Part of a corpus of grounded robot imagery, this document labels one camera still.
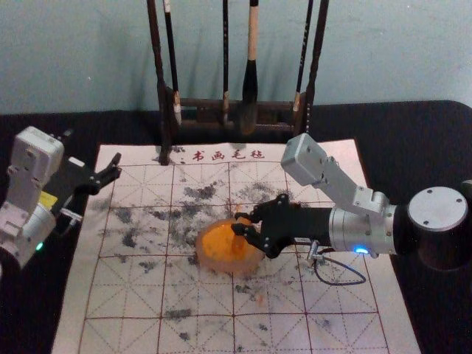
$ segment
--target orange sponge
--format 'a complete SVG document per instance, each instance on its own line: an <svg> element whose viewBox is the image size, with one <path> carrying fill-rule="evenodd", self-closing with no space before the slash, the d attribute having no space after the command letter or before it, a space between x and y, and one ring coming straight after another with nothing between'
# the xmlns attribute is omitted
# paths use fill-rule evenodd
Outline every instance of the orange sponge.
<svg viewBox="0 0 472 354"><path fill-rule="evenodd" d="M235 222L235 219L218 221L198 234L196 248L201 265L235 274L247 274L256 269L264 253L233 232L231 225ZM251 225L245 218L237 222Z"/></svg>

